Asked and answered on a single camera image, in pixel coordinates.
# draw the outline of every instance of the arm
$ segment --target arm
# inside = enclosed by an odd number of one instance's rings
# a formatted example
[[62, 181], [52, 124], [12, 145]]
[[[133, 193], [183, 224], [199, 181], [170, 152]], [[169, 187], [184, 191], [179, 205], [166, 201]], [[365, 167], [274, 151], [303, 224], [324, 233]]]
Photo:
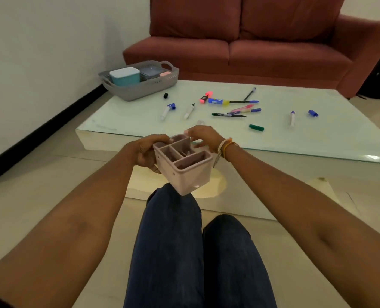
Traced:
[[[208, 126], [188, 130], [212, 151], [223, 137]], [[380, 307], [380, 234], [330, 198], [229, 145], [226, 158], [351, 307]]]
[[380, 59], [380, 21], [339, 15], [330, 46], [354, 62], [337, 87], [353, 97]]
[[134, 165], [152, 168], [151, 135], [124, 146], [0, 260], [0, 298], [17, 308], [72, 307], [103, 258]]

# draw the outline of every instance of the white wall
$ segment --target white wall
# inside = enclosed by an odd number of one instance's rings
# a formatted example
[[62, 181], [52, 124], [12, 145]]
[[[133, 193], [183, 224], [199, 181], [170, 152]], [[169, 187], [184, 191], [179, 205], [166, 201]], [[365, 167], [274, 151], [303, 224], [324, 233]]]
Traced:
[[148, 36], [149, 0], [0, 0], [0, 154]]
[[380, 20], [380, 0], [345, 0], [341, 13]]

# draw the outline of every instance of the leg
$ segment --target leg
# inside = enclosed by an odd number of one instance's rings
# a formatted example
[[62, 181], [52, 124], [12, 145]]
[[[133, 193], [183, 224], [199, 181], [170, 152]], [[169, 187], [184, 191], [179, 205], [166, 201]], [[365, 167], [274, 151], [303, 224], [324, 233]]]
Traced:
[[191, 194], [166, 184], [147, 200], [124, 308], [203, 306], [201, 211]]
[[267, 271], [250, 234], [233, 216], [203, 231], [206, 307], [276, 308]]

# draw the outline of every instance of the sofa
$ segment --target sofa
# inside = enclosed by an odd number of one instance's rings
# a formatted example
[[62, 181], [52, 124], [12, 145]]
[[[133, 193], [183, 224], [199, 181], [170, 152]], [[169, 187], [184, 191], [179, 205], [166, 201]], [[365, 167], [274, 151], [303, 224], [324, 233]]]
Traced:
[[336, 89], [355, 96], [380, 58], [380, 21], [344, 0], [150, 0], [126, 64], [168, 60], [182, 80]]

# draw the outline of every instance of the pink desk organizer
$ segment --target pink desk organizer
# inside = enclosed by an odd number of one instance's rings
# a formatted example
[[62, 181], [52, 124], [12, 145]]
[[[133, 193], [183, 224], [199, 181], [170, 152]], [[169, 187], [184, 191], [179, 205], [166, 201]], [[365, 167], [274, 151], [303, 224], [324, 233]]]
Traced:
[[172, 139], [169, 145], [153, 145], [157, 166], [180, 195], [187, 195], [210, 181], [214, 158], [208, 151], [195, 152], [187, 135]]

